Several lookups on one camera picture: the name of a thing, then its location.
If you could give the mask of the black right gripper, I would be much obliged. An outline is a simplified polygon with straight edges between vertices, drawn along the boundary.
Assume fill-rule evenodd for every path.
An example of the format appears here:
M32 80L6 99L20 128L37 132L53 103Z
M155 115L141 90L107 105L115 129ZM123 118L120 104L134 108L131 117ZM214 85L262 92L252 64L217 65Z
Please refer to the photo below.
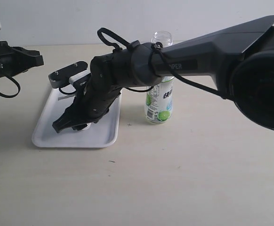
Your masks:
M107 114L121 90L119 85L88 81L68 107L67 114L62 114L53 122L53 129L57 133L68 128L77 131L79 125L100 120Z

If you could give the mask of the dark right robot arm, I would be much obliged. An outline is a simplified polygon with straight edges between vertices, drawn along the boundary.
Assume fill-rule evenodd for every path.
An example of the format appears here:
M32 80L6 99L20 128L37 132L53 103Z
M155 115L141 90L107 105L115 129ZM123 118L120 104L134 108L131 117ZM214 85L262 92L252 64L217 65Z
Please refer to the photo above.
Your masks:
M128 42L106 28L97 35L113 50L91 60L73 103L52 124L56 132L97 123L122 89L147 92L167 76L232 101L249 120L274 131L274 15L168 47Z

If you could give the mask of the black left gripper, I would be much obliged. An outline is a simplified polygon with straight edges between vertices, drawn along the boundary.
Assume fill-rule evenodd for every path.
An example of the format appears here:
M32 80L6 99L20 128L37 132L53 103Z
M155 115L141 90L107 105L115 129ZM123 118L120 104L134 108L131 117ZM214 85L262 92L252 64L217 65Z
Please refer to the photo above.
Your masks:
M0 78L6 75L13 77L43 65L44 60L39 51L11 47L7 41L0 41Z

